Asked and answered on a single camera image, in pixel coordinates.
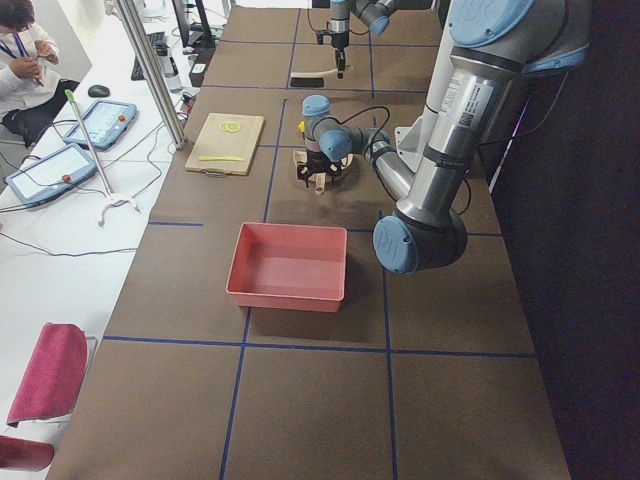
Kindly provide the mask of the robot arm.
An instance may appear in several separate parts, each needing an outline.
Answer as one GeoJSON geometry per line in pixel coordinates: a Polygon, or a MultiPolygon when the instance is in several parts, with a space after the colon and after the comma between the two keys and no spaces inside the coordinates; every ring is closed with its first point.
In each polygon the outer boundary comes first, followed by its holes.
{"type": "Polygon", "coordinates": [[[308,160],[337,165],[360,154],[394,199],[393,213],[373,233],[386,270],[411,274],[462,256],[467,232],[452,203],[488,125],[514,80],[560,73],[584,61],[591,12],[588,1],[452,2],[425,108],[412,126],[416,168],[403,161],[384,131],[338,121],[322,95],[304,99],[308,160]]]}
{"type": "Polygon", "coordinates": [[[326,37],[330,38],[331,46],[334,49],[336,64],[336,76],[343,78],[346,70],[345,49],[350,41],[350,18],[354,15],[359,19],[370,32],[379,36],[390,23],[391,15],[399,9],[402,1],[396,0],[330,0],[330,17],[326,21],[324,29],[315,30],[316,42],[318,45],[324,43],[326,37]]]}

